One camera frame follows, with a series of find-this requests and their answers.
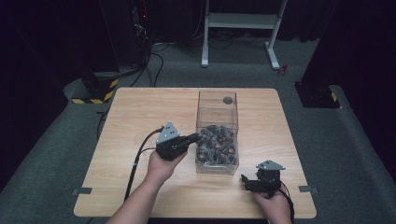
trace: wooden table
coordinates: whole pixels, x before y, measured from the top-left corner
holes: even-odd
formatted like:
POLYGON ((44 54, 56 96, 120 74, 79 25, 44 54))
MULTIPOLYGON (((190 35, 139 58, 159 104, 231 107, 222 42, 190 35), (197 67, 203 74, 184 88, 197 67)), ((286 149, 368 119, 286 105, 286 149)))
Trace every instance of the wooden table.
MULTIPOLYGON (((180 135, 195 133, 199 90, 236 91, 238 103, 239 167, 234 175, 203 175, 195 171, 195 149, 160 190, 152 217, 262 218, 259 206, 244 190, 241 174, 257 179, 256 165, 269 159, 282 164, 281 180, 289 188, 296 218, 316 215, 290 129, 273 89, 120 88, 93 154, 75 214, 111 217, 121 206, 134 157, 146 136, 172 121, 180 135)), ((158 135, 146 147, 155 147, 158 135)), ((138 164, 132 190, 143 180, 150 151, 138 164)))

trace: person's right hand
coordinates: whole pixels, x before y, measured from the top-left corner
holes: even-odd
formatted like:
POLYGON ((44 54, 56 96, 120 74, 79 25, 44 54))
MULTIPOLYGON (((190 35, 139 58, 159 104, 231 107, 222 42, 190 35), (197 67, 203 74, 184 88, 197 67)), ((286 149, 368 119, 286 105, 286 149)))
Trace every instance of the person's right hand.
POLYGON ((252 192, 254 201, 260 206, 264 215, 272 224, 290 224, 290 207, 286 197, 277 190, 273 197, 268 198, 258 192, 252 192))

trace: transparent container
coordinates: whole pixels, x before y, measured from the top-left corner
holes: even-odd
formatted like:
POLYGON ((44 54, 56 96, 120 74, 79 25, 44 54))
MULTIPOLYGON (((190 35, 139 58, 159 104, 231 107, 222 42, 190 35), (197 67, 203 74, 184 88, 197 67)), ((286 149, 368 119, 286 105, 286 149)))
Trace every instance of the transparent container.
POLYGON ((238 168, 238 110, 234 91, 200 91, 197 174, 233 175, 238 168))

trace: black equipment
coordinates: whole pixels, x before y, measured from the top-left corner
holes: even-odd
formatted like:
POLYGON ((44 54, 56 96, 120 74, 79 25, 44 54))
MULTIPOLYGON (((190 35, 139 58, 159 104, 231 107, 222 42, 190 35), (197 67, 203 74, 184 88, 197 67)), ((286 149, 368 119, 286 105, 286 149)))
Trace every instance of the black equipment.
POLYGON ((288 200, 290 208, 290 220, 291 223, 294 223, 294 205, 290 196, 288 195, 289 191, 288 194, 286 194, 281 189, 282 181, 280 180, 280 170, 285 170, 286 168, 270 160, 264 161, 256 167, 259 168, 256 174, 258 180, 249 180, 246 176, 241 175, 242 182, 245 183, 245 190, 267 193, 269 198, 273 197, 275 192, 278 190, 283 196, 285 196, 286 200, 288 200))
POLYGON ((156 141, 157 153, 164 160, 172 161, 186 152, 189 145, 198 140, 198 136, 198 133, 193 133, 189 136, 179 136, 179 132, 172 122, 169 121, 156 141))

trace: human hand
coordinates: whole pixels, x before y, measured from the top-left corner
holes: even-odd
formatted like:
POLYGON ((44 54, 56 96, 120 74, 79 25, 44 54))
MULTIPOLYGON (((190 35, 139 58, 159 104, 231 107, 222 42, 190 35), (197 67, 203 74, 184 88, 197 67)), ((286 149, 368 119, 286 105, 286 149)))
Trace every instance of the human hand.
POLYGON ((291 223, 288 200, 279 190, 271 198, 259 192, 252 192, 252 194, 254 201, 260 206, 262 212, 272 224, 291 223))
POLYGON ((177 165, 184 159, 187 152, 181 154, 172 161, 163 160, 157 151, 153 151, 149 156, 148 173, 146 179, 157 184, 159 187, 172 176, 177 165))

